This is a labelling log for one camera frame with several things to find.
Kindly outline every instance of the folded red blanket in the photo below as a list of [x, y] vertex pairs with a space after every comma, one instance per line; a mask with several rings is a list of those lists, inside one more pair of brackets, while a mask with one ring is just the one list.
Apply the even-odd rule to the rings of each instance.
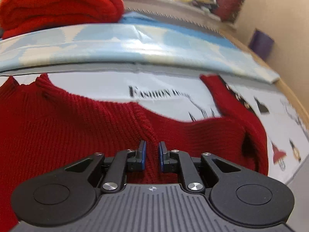
[[122, 0], [2, 0], [3, 38], [36, 30], [82, 23], [117, 22]]

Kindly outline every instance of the red towel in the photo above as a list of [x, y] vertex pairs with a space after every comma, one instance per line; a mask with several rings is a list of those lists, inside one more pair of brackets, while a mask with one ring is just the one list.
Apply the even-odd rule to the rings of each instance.
[[52, 27], [112, 23], [122, 16], [122, 0], [2, 0], [3, 38]]
[[17, 222], [10, 196], [21, 182], [95, 152], [106, 157], [147, 142], [146, 170], [129, 182], [173, 183], [160, 174], [158, 143], [191, 156], [214, 153], [267, 175], [266, 133], [257, 116], [227, 90], [218, 76], [202, 76], [222, 118], [180, 122], [137, 103], [95, 101], [55, 87], [46, 74], [30, 85], [10, 77], [0, 87], [0, 231]]

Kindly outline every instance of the dark red pillow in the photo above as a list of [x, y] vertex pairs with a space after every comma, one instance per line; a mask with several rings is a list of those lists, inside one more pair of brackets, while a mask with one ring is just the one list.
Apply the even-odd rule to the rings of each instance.
[[219, 16], [221, 21], [226, 21], [236, 11], [239, 10], [243, 0], [217, 0], [218, 8], [213, 14]]

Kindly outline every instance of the blue and cream foam mat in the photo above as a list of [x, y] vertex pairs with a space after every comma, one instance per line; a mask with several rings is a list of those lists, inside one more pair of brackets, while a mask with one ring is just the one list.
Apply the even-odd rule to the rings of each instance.
[[152, 63], [211, 70], [272, 83], [279, 75], [248, 53], [179, 31], [138, 24], [83, 24], [0, 41], [0, 71], [88, 62]]
[[[220, 117], [209, 90], [198, 76], [159, 74], [142, 69], [48, 75], [52, 83], [70, 93], [99, 101], [136, 101], [151, 111], [178, 121]], [[20, 84], [29, 84], [37, 76], [39, 74], [14, 77]], [[302, 120], [275, 86], [231, 76], [223, 78], [251, 105], [265, 127], [269, 176], [287, 183], [309, 153], [309, 135]], [[0, 85], [6, 80], [7, 76], [0, 76]]]

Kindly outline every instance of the red knit sweater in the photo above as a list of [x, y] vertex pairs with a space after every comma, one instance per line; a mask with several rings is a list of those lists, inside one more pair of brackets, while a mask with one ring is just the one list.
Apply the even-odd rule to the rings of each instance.
[[176, 182], [158, 172], [158, 142], [191, 156], [211, 152], [267, 175], [266, 133], [256, 115], [228, 91], [218, 76], [201, 76], [222, 118], [179, 122], [137, 103], [94, 101], [55, 87], [46, 74], [30, 85], [10, 77], [0, 87], [0, 231], [17, 220], [10, 195], [21, 182], [95, 152], [114, 156], [147, 141], [146, 170], [135, 183]]

